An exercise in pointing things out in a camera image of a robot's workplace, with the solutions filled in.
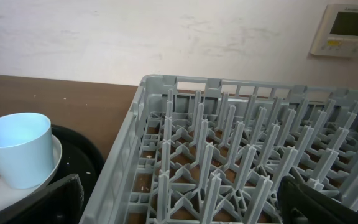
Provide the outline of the blue plastic cup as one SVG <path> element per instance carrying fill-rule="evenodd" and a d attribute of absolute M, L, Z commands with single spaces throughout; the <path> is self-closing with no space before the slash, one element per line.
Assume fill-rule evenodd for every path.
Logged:
<path fill-rule="evenodd" d="M 39 113 L 0 117 L 0 176 L 13 189 L 41 184 L 53 171 L 50 119 Z"/>

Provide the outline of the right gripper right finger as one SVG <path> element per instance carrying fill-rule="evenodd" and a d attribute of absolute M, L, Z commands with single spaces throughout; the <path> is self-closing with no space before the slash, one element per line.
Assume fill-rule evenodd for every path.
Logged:
<path fill-rule="evenodd" d="M 277 199 L 284 223 L 295 223 L 295 213 L 301 213 L 309 223 L 358 224 L 358 213 L 335 202 L 293 177 L 283 177 Z"/>

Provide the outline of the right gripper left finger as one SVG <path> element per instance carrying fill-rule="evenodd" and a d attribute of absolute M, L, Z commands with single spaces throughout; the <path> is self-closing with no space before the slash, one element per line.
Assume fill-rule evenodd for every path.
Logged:
<path fill-rule="evenodd" d="M 70 174 L 0 211 L 0 223 L 78 223 L 84 190 L 78 174 Z"/>

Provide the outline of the grey round plate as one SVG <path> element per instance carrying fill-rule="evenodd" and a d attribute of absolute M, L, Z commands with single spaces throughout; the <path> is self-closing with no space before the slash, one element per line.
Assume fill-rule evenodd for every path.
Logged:
<path fill-rule="evenodd" d="M 54 169 L 50 173 L 50 175 L 39 185 L 29 189 L 12 189 L 10 186 L 4 181 L 2 177 L 0 177 L 0 211 L 5 208 L 15 204 L 16 202 L 26 198 L 30 194 L 39 191 L 40 189 L 46 187 L 54 178 L 57 173 L 59 163 L 62 159 L 62 145 L 59 139 L 56 136 L 52 136 L 53 142 L 53 163 Z"/>

